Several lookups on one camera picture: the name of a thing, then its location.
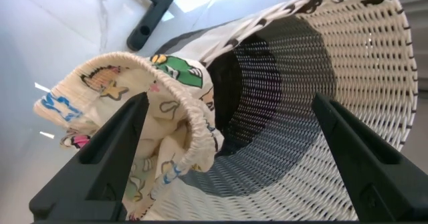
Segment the cartoon print cloth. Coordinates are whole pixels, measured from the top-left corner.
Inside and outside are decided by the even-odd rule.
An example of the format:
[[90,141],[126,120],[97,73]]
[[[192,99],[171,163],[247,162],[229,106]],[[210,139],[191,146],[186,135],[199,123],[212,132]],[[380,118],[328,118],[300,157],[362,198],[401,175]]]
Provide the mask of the cartoon print cloth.
[[[202,106],[202,129],[207,134],[201,136],[207,139],[199,143],[202,151],[187,169],[180,163],[191,148],[196,128],[162,75],[178,81],[180,91]],[[131,220],[141,219],[165,191],[162,188],[178,175],[211,168],[223,136],[215,129],[214,89],[208,71],[197,61],[171,55],[142,61],[130,53],[109,53],[76,68],[34,106],[37,114],[67,129],[62,146],[79,150],[121,105],[141,92],[147,92],[148,113],[122,200]]]

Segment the black stand leg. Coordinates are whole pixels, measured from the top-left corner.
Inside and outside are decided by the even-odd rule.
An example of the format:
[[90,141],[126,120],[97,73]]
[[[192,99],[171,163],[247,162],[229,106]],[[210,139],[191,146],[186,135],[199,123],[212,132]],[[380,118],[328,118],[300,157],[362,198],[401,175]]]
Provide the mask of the black stand leg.
[[142,17],[138,25],[132,30],[126,44],[132,51],[140,50],[152,34],[164,13],[174,0],[151,0],[152,5]]

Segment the green cartoon character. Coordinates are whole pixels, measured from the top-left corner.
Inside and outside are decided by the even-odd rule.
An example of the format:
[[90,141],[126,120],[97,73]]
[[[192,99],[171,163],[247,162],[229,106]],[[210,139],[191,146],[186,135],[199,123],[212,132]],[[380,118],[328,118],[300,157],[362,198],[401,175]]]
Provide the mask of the green cartoon character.
[[185,60],[163,54],[156,54],[150,60],[158,70],[162,70],[180,83],[202,88],[202,70],[189,65]]

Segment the woven texture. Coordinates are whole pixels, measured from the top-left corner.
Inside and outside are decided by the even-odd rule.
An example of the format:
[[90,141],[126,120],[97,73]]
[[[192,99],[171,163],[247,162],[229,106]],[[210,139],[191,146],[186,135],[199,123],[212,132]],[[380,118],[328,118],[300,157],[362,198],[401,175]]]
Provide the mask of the woven texture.
[[206,49],[194,56],[211,73],[225,142],[208,173],[190,172],[173,183],[155,203],[157,215],[356,219],[310,109],[314,93],[338,100],[398,150],[417,102],[410,27],[400,3],[361,1],[324,0],[315,12],[296,15],[308,0],[282,3],[207,31],[177,52]]

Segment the floor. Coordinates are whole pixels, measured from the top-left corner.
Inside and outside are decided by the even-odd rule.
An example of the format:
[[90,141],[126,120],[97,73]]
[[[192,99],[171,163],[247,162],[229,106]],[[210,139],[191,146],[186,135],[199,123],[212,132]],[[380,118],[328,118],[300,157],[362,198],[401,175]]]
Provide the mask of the floor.
[[[136,54],[148,56],[172,37],[282,1],[287,0],[175,0]],[[127,51],[126,38],[149,5],[147,0],[0,0],[0,56],[6,68],[0,78],[0,223],[31,223],[29,200],[74,154],[60,148],[63,130],[37,117],[33,103],[84,61]],[[428,109],[427,102],[422,105]],[[410,140],[427,139],[418,123],[427,118],[417,116],[415,128],[421,130]],[[423,165],[418,148],[410,141],[403,152]]]

